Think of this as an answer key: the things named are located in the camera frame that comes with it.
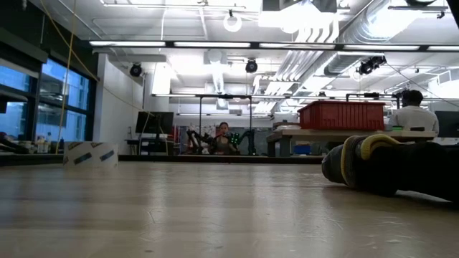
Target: white shirt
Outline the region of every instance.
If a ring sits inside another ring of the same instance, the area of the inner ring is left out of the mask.
[[[402,126],[403,130],[411,128],[424,128],[426,131],[434,131],[438,134],[437,116],[422,107],[407,106],[396,110],[389,120],[389,125]]]

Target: woman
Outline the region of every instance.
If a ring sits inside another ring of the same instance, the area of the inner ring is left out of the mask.
[[[230,143],[230,139],[227,136],[228,130],[230,130],[228,123],[226,122],[220,123],[219,129],[220,129],[220,134],[214,139],[214,143],[212,144],[212,149],[214,151],[214,154],[231,155],[237,152],[236,147],[234,147]]]

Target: security camera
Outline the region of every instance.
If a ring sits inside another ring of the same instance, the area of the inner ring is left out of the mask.
[[[140,77],[142,74],[142,66],[141,64],[133,64],[131,71],[129,71],[132,77]]]
[[[384,65],[386,63],[386,57],[371,57],[360,62],[360,67],[358,68],[357,72],[360,75],[369,75],[374,70],[378,69],[380,65]]]
[[[247,73],[254,73],[254,72],[257,72],[257,70],[258,70],[257,62],[254,59],[249,59],[249,61],[247,61],[247,65],[245,66],[245,71]]]

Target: bottle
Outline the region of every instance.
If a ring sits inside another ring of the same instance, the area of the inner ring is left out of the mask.
[[[59,141],[59,150],[64,150],[64,138],[60,138]]]

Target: yellow trim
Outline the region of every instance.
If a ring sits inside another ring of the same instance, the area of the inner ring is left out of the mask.
[[[387,135],[371,135],[367,137],[360,146],[360,156],[361,159],[364,161],[367,161],[370,159],[372,156],[372,152],[381,146],[392,146],[392,145],[398,145],[400,142],[398,140],[395,140],[394,138],[391,138]]]
[[[347,146],[348,146],[348,142],[351,140],[351,139],[354,139],[356,136],[351,136],[349,138],[346,139],[346,141],[344,141],[344,144],[343,144],[343,150],[341,151],[341,175],[343,176],[343,179],[344,179],[344,182],[346,182],[346,185],[349,186],[349,182],[346,178],[346,150],[347,150]]]

